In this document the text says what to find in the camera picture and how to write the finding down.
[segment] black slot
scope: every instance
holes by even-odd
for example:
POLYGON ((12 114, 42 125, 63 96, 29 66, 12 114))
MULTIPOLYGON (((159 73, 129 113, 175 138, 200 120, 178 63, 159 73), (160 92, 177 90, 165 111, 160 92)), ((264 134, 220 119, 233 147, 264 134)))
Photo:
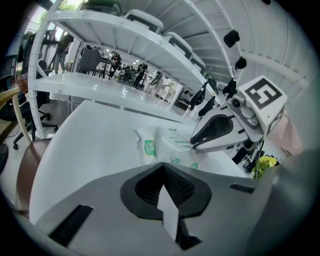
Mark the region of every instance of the black slot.
POLYGON ((239 191, 242 191, 245 193, 249 193, 249 194, 252 194, 255 191, 255 188, 252 186, 244 186, 244 185, 240 185, 240 184, 236 184, 236 183, 233 183, 230 186, 230 188, 234 189, 234 190, 239 190, 239 191))
POLYGON ((66 247, 88 218, 92 210, 93 208, 90 206, 78 205, 49 235, 49 237, 58 244, 66 247))

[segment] gray chair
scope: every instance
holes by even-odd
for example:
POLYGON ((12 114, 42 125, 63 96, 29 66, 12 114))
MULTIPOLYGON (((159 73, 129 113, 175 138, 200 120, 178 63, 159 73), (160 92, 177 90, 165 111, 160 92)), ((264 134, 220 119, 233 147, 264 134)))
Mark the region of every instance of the gray chair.
POLYGON ((102 56, 97 48, 89 50, 85 47, 82 54, 79 72, 86 74, 91 71, 93 76, 98 72, 100 76, 102 70, 97 69, 97 66, 101 60, 102 56))

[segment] black office chair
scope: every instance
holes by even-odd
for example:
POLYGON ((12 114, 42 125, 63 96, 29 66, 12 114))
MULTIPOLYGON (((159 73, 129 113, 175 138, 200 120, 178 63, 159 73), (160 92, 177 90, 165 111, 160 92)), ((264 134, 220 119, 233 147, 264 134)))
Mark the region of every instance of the black office chair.
MULTIPOLYGON (((8 85, 11 82, 12 77, 11 76, 6 76, 2 79, 0 79, 0 84, 1 88, 4 89, 5 91, 8 90, 8 85)), ((19 97, 19 104, 20 104, 20 110, 21 110, 21 115, 22 118, 25 119, 25 125, 26 125, 26 130, 29 132, 31 130, 31 136, 32 136, 32 141, 36 140, 36 126, 34 123, 34 120, 32 118, 32 113, 31 113, 31 108, 29 102, 26 101, 26 97, 21 94, 19 97)), ((43 92, 43 91, 38 91, 37 92, 37 97, 36 97, 36 102, 38 105, 38 108, 40 108, 43 104, 47 104, 49 98, 49 93, 48 92, 43 92)), ((50 120, 51 116, 49 113, 44 113, 39 110, 43 116, 40 118, 42 121, 43 119, 46 118, 46 120, 50 120)), ((9 100, 3 108, 0 109, 0 119, 5 120, 5 121, 16 121, 17 117, 15 114, 15 110, 12 104, 12 100, 9 100)), ((47 128, 47 127, 53 127, 54 131, 56 132, 58 130, 58 126, 55 124, 47 124, 47 123, 42 123, 42 126, 47 128)), ((13 141, 13 149, 17 150, 18 144, 17 142, 23 137, 23 133, 21 132, 13 141)))
POLYGON ((98 48, 95 48, 93 50, 89 50, 88 48, 84 48, 82 59, 80 63, 80 73, 86 74, 87 72, 92 71, 92 75, 95 76, 96 73, 102 72, 102 70, 97 69, 98 64, 101 62, 102 56, 98 50, 98 48))

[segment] pink cloth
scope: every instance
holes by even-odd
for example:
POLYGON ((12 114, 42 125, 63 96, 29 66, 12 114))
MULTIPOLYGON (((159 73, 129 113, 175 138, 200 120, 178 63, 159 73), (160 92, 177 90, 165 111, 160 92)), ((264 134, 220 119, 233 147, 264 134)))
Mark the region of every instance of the pink cloth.
POLYGON ((267 138, 293 156, 299 155, 305 150, 300 136, 286 111, 283 112, 281 120, 267 138))

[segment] brown chair seat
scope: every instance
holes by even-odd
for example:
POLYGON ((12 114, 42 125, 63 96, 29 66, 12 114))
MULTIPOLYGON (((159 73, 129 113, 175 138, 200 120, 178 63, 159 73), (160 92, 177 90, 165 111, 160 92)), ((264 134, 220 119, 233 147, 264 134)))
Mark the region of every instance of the brown chair seat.
POLYGON ((16 179, 16 202, 18 210, 26 218, 29 218, 31 190, 38 166, 50 141, 51 138, 33 141, 24 152, 19 166, 16 179))

